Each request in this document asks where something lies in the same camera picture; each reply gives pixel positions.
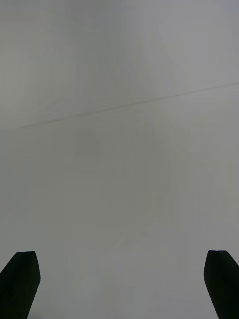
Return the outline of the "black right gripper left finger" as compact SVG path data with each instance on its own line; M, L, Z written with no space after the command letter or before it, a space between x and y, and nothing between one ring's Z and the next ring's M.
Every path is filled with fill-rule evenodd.
M0 273L0 319L26 319L41 280L36 252L17 252Z

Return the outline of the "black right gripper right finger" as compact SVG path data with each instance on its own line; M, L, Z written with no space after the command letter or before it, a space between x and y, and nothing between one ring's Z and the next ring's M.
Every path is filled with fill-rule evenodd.
M239 266L226 250L207 252L204 282L220 319L239 319Z

